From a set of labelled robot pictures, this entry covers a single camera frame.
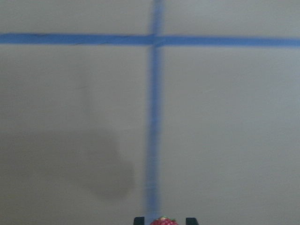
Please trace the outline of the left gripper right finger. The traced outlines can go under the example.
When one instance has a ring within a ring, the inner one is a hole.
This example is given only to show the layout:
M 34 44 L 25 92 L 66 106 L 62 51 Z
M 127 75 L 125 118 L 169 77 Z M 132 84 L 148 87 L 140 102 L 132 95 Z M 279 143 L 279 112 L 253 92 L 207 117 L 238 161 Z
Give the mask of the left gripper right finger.
M 199 223 L 195 217 L 187 217 L 186 225 L 199 225 Z

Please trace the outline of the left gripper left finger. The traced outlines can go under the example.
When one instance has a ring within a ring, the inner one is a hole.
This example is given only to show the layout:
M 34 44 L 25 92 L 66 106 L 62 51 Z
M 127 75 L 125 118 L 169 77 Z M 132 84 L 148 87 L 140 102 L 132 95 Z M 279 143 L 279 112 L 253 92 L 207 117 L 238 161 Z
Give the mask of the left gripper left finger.
M 135 217 L 133 225 L 145 225 L 145 217 Z

